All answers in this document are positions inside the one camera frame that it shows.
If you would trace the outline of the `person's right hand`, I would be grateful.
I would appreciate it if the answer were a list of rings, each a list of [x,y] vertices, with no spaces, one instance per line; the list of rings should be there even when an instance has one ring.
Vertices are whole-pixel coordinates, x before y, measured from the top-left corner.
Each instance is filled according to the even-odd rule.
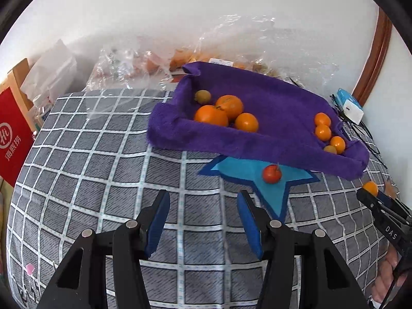
[[[384,260],[379,265],[379,273],[372,286],[372,301],[381,305],[385,296],[391,293],[390,286],[394,281],[393,272],[397,267],[399,257],[396,249],[389,244]]]

